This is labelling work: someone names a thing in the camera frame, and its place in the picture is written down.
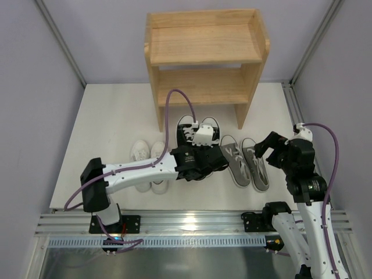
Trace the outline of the black canvas sneaker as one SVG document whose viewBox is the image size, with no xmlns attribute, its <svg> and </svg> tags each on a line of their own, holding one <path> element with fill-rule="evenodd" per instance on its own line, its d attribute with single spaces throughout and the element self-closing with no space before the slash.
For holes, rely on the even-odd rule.
<svg viewBox="0 0 372 279">
<path fill-rule="evenodd" d="M 206 117 L 202 123 L 209 124 L 213 128 L 212 145 L 220 145 L 221 133 L 217 120 L 214 117 Z"/>
<path fill-rule="evenodd" d="M 196 129 L 192 127 L 193 123 L 194 119 L 191 115 L 184 115 L 179 119 L 176 127 L 177 147 L 188 146 L 190 148 L 194 148 L 192 141 L 194 139 Z"/>
</svg>

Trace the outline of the white sneaker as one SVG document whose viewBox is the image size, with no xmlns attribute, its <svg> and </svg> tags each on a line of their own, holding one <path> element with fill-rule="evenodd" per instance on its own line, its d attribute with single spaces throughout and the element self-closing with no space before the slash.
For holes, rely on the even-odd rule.
<svg viewBox="0 0 372 279">
<path fill-rule="evenodd" d="M 150 149 L 148 144 L 143 140 L 138 140 L 134 143 L 130 152 L 130 160 L 132 162 L 147 160 L 150 158 Z M 144 193 L 151 189 L 150 183 L 138 184 L 135 186 L 138 192 Z"/>
<path fill-rule="evenodd" d="M 151 158 L 160 158 L 165 148 L 165 144 L 162 141 L 154 143 L 151 148 Z M 169 188 L 169 182 L 167 180 L 151 182 L 151 188 L 154 194 L 165 194 Z"/>
</svg>

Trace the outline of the wooden two-tier shoe shelf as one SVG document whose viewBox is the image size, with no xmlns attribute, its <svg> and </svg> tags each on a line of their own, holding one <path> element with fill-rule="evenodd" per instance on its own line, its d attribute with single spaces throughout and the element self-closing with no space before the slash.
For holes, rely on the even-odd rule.
<svg viewBox="0 0 372 279">
<path fill-rule="evenodd" d="M 159 128 L 166 105 L 233 105 L 243 128 L 270 52 L 257 9 L 148 13 L 144 56 Z M 167 100 L 172 89 L 188 98 Z"/>
</svg>

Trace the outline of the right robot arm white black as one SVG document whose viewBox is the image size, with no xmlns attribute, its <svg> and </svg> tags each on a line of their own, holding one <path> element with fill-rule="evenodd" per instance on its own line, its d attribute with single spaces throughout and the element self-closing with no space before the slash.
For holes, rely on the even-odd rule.
<svg viewBox="0 0 372 279">
<path fill-rule="evenodd" d="M 315 172 L 313 134 L 298 124 L 294 136 L 271 132 L 255 145 L 261 158 L 271 148 L 268 164 L 285 174 L 287 189 L 297 205 L 305 233 L 299 231 L 285 202 L 270 202 L 263 208 L 264 220 L 284 242 L 297 273 L 296 278 L 348 278 L 338 252 L 331 221 L 331 184 Z"/>
</svg>

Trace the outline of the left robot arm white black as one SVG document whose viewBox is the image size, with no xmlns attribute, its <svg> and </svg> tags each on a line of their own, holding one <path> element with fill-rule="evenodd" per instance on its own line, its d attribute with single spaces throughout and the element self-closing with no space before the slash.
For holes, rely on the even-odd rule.
<svg viewBox="0 0 372 279">
<path fill-rule="evenodd" d="M 228 167 L 219 146 L 182 145 L 161 159 L 127 164 L 103 164 L 93 158 L 80 176 L 83 211 L 98 216 L 104 227 L 123 223 L 120 208 L 111 194 L 138 184 L 155 181 L 199 181 Z"/>
</svg>

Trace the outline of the right grey canvas sneaker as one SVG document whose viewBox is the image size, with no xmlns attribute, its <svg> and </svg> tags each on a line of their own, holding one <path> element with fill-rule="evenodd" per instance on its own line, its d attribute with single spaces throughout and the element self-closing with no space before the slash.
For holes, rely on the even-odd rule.
<svg viewBox="0 0 372 279">
<path fill-rule="evenodd" d="M 255 156 L 256 142 L 251 138 L 244 138 L 241 142 L 243 156 L 248 164 L 253 185 L 259 192 L 266 192 L 269 189 L 269 178 L 264 160 Z"/>
</svg>

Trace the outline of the grey canvas sneaker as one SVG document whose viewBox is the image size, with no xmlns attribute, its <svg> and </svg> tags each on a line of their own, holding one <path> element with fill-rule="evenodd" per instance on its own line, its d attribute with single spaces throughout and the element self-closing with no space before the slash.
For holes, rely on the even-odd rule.
<svg viewBox="0 0 372 279">
<path fill-rule="evenodd" d="M 220 149 L 229 163 L 229 170 L 235 184 L 240 188 L 247 188 L 251 183 L 251 175 L 235 138 L 224 135 L 220 141 Z"/>
<path fill-rule="evenodd" d="M 244 138 L 241 142 L 243 156 L 248 164 L 253 185 L 259 192 L 266 192 L 269 189 L 269 178 L 264 160 L 255 156 L 256 142 L 251 138 Z"/>
</svg>

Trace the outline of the left grey canvas sneaker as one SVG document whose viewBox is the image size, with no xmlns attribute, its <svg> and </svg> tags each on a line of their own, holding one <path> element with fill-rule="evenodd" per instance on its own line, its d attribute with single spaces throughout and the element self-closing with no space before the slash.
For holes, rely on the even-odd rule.
<svg viewBox="0 0 372 279">
<path fill-rule="evenodd" d="M 251 183 L 251 175 L 235 138 L 224 135 L 220 141 L 220 149 L 229 163 L 229 170 L 235 184 L 240 188 L 247 188 Z"/>
</svg>

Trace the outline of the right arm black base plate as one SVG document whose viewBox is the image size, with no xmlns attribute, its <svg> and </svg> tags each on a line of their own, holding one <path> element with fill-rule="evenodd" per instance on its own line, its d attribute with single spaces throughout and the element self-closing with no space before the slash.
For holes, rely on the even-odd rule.
<svg viewBox="0 0 372 279">
<path fill-rule="evenodd" d="M 270 232 L 262 213 L 243 212 L 241 219 L 246 233 L 266 233 Z"/>
</svg>

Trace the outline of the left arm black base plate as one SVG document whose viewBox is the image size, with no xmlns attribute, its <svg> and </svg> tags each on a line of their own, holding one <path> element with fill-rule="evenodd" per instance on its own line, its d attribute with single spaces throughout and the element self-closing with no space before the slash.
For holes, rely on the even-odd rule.
<svg viewBox="0 0 372 279">
<path fill-rule="evenodd" d="M 104 226 L 109 234 L 139 234 L 141 225 L 140 215 L 123 214 L 118 223 Z M 103 234 L 97 216 L 92 216 L 88 232 L 90 234 Z"/>
</svg>

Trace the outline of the right aluminium frame post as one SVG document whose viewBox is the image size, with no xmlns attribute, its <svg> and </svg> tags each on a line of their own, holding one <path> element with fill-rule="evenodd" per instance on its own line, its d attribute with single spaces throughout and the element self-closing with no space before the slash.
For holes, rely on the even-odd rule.
<svg viewBox="0 0 372 279">
<path fill-rule="evenodd" d="M 314 55 L 315 51 L 319 47 L 322 39 L 324 38 L 326 32 L 330 28 L 332 22 L 336 18 L 339 10 L 344 4 L 344 0 L 334 0 L 331 1 L 331 5 L 328 7 L 325 15 L 323 16 L 318 28 L 316 29 L 312 39 L 310 40 L 309 45 L 307 46 L 305 53 L 303 54 L 295 72 L 290 80 L 290 85 L 293 87 L 298 81 L 302 72 L 304 71 L 306 65 L 308 64 L 310 58 Z"/>
</svg>

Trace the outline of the aluminium frame post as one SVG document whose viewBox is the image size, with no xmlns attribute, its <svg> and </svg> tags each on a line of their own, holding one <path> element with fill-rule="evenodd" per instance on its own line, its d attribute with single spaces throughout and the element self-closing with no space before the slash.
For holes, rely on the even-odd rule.
<svg viewBox="0 0 372 279">
<path fill-rule="evenodd" d="M 55 23 L 49 9 L 47 8 L 45 2 L 43 0 L 35 0 L 34 1 L 35 5 L 37 6 L 38 10 L 41 13 L 41 16 L 45 20 L 48 28 L 52 32 L 57 44 L 59 45 L 59 48 L 63 52 L 67 62 L 69 63 L 72 71 L 74 72 L 75 76 L 79 80 L 80 84 L 82 85 L 83 88 L 87 86 L 87 82 L 79 69 L 79 66 L 74 59 L 68 45 L 66 44 L 65 39 L 63 38 L 62 33 L 60 32 L 57 24 Z"/>
<path fill-rule="evenodd" d="M 309 45 L 307 46 L 305 53 L 303 54 L 295 72 L 290 80 L 290 85 L 293 87 L 298 81 L 302 72 L 304 71 L 306 65 L 308 64 L 310 58 L 314 55 L 315 51 L 319 47 L 322 39 L 324 38 L 326 32 L 330 28 L 332 22 L 336 18 L 339 10 L 344 4 L 344 0 L 334 0 L 331 1 L 331 5 L 328 7 L 325 15 L 323 16 L 318 28 L 316 29 L 312 39 L 310 40 Z"/>
</svg>

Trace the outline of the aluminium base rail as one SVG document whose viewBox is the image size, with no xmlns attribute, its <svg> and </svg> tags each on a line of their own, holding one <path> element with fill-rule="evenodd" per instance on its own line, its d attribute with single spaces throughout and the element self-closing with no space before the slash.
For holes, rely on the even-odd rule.
<svg viewBox="0 0 372 279">
<path fill-rule="evenodd" d="M 141 216 L 139 233 L 155 234 L 242 234 L 241 211 L 125 210 Z M 91 215 L 82 210 L 55 211 L 40 215 L 36 235 L 87 235 Z"/>
</svg>

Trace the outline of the left aluminium frame post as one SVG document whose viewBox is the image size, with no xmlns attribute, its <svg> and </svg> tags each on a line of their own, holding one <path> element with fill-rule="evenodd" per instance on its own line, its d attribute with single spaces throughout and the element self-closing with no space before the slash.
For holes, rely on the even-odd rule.
<svg viewBox="0 0 372 279">
<path fill-rule="evenodd" d="M 69 63 L 72 71 L 74 72 L 75 76 L 79 80 L 80 84 L 82 85 L 83 88 L 87 86 L 87 82 L 79 69 L 79 66 L 74 59 L 68 45 L 66 44 L 65 39 L 63 38 L 62 33 L 60 32 L 57 24 L 55 23 L 49 9 L 47 8 L 45 2 L 43 0 L 35 0 L 34 1 L 35 5 L 37 6 L 38 10 L 41 13 L 41 16 L 45 20 L 48 28 L 52 32 L 57 44 L 59 45 L 59 48 L 63 52 L 67 62 Z"/>
</svg>

